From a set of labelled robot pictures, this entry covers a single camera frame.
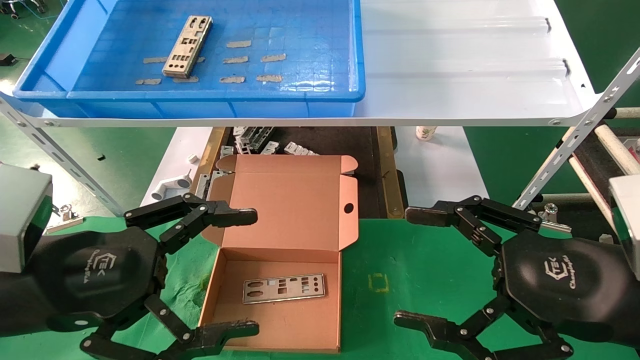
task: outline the box lid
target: box lid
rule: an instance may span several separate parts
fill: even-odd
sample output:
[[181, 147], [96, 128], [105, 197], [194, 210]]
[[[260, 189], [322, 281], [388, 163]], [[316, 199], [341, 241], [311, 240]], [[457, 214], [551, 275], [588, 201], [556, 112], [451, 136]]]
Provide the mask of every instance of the box lid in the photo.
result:
[[358, 182], [351, 156], [234, 155], [218, 168], [209, 200], [254, 208], [249, 226], [208, 228], [203, 236], [225, 248], [340, 251], [358, 239]]

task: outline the yellow tape mark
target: yellow tape mark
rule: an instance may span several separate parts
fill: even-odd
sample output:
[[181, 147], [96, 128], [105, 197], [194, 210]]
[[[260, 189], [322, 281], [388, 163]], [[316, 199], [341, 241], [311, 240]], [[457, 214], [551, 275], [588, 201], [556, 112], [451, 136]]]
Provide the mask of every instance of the yellow tape mark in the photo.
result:
[[[384, 288], [373, 288], [373, 278], [380, 277], [385, 280]], [[381, 274], [379, 272], [373, 273], [373, 275], [369, 275], [369, 290], [375, 293], [388, 293], [389, 292], [389, 279], [386, 274]]]

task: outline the cardboard box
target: cardboard box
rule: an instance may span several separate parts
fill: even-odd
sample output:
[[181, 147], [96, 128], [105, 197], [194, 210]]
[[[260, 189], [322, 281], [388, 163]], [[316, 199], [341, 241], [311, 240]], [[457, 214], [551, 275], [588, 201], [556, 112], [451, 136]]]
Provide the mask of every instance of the cardboard box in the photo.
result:
[[[340, 251], [358, 239], [358, 182], [351, 156], [240, 155], [219, 160], [209, 200], [255, 208], [251, 226], [202, 235], [220, 246], [200, 325], [250, 319], [260, 334], [226, 349], [340, 351]], [[243, 304], [244, 282], [324, 273], [324, 297]]]

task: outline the blue bin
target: blue bin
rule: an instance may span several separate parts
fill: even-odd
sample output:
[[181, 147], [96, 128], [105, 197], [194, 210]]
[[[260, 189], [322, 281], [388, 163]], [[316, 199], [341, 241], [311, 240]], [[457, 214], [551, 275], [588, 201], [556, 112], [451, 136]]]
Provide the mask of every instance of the blue bin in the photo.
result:
[[[174, 83], [143, 59], [168, 56], [190, 15], [213, 18], [205, 61]], [[249, 61], [223, 64], [236, 56]], [[59, 117], [123, 119], [350, 117], [364, 94], [359, 0], [70, 0], [13, 91]]]

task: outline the metal screw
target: metal screw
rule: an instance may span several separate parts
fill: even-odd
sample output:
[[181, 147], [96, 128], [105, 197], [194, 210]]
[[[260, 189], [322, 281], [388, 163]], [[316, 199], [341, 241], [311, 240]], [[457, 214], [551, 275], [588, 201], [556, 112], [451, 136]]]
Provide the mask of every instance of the metal screw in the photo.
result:
[[555, 204], [549, 202], [545, 205], [545, 211], [550, 214], [555, 214], [558, 212], [558, 207]]

